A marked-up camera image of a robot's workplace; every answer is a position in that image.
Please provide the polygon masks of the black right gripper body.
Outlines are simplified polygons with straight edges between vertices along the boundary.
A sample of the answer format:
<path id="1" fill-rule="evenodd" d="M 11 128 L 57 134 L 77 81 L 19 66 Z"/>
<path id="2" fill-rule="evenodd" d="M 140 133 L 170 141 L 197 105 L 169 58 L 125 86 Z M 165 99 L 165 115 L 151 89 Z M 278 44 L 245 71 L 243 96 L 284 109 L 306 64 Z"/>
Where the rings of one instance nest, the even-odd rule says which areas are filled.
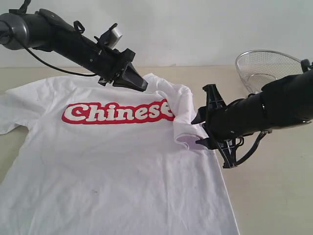
<path id="1" fill-rule="evenodd" d="M 206 85 L 203 90 L 206 92 L 205 124 L 203 127 L 208 134 L 207 148 L 219 151 L 224 160 L 223 168 L 233 168 L 236 166 L 236 151 L 242 145 L 242 138 L 235 137 L 226 128 L 227 120 L 224 117 L 226 104 L 216 85 Z"/>

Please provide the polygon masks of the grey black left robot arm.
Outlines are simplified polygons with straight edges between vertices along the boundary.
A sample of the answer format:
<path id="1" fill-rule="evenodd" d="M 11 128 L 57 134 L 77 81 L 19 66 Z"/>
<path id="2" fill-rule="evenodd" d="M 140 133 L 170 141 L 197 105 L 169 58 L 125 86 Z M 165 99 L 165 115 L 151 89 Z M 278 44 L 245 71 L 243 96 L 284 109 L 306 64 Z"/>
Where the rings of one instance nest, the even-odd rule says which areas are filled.
<path id="1" fill-rule="evenodd" d="M 111 83 L 140 92 L 147 89 L 147 81 L 132 65 L 135 53 L 115 49 L 122 37 L 116 23 L 95 41 L 85 37 L 84 31 L 79 21 L 70 25 L 46 9 L 34 14 L 11 9 L 0 16 L 0 43 L 7 49 L 53 51 L 89 70 L 88 76 L 99 76 L 103 86 Z"/>

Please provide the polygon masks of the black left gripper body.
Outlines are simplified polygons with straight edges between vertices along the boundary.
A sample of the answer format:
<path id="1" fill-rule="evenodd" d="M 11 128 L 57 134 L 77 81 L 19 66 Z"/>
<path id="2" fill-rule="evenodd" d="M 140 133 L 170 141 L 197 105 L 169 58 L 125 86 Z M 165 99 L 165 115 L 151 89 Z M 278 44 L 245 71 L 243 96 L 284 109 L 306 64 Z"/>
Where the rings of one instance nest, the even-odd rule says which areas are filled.
<path id="1" fill-rule="evenodd" d="M 113 81 L 119 70 L 132 62 L 135 53 L 130 49 L 100 47 L 77 32 L 58 32 L 58 53 L 70 61 L 97 74 L 105 81 Z"/>

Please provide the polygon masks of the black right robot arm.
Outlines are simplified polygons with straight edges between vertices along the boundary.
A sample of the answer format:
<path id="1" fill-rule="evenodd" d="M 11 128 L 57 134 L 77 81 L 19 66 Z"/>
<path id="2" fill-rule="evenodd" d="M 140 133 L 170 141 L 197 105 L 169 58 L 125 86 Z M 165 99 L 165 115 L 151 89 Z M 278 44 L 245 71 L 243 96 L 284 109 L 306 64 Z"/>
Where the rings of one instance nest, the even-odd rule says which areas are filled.
<path id="1" fill-rule="evenodd" d="M 309 124 L 313 119 L 313 65 L 301 61 L 302 74 L 288 75 L 266 84 L 260 93 L 225 104 L 215 84 L 203 87 L 206 105 L 192 124 L 202 124 L 208 135 L 196 141 L 218 150 L 224 168 L 244 163 L 260 141 L 275 129 Z"/>

